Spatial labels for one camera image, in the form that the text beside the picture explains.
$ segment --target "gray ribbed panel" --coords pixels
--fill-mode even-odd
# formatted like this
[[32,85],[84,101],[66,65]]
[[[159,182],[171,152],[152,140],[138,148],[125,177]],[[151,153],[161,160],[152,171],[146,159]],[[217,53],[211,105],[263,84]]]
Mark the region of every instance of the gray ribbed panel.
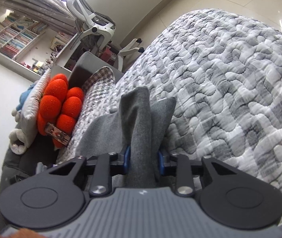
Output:
[[[8,229],[4,235],[13,231]],[[222,226],[207,217],[195,200],[178,197],[168,187],[118,188],[107,198],[93,199],[69,225],[41,234],[50,238],[282,237],[276,226],[260,231]]]

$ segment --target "red plush toy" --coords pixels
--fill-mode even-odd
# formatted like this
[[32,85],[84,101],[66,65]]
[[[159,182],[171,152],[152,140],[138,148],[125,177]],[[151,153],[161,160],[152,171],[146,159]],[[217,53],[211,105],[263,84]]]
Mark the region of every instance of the red plush toy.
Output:
[[[84,92],[79,87],[68,90],[68,85],[67,77],[64,74],[57,74],[44,90],[37,116],[40,134],[47,135],[44,129],[48,122],[68,135],[72,134],[81,111]],[[55,139],[53,143],[58,148],[63,147]]]

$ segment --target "curtain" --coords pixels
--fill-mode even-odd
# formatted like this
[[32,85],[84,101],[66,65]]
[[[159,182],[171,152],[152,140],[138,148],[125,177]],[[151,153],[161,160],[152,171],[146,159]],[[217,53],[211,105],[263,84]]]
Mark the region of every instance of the curtain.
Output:
[[55,31],[75,34],[75,18],[61,0],[0,0],[0,6],[46,23]]

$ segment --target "metal bolt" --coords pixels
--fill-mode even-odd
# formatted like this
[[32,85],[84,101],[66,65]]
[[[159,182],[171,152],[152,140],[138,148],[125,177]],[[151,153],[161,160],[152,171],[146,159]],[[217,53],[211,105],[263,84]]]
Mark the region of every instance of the metal bolt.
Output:
[[182,195],[188,195],[188,194],[191,194],[193,192],[193,189],[191,187],[188,187],[188,186],[181,186],[177,189],[177,192],[182,194]]
[[97,185],[95,186],[93,189],[92,189],[92,193],[94,194],[102,194],[104,192],[106,192],[106,187],[105,186],[102,186],[102,185]]

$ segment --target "bed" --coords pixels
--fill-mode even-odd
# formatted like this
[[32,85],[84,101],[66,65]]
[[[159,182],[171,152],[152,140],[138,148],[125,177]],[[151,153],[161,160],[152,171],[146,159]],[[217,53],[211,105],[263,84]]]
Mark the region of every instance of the bed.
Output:
[[83,85],[82,113],[57,162],[74,157],[89,124],[138,86],[149,89],[151,101],[176,98],[164,139],[169,152],[212,155],[282,191],[280,31],[218,9],[181,16],[117,83],[102,68]]

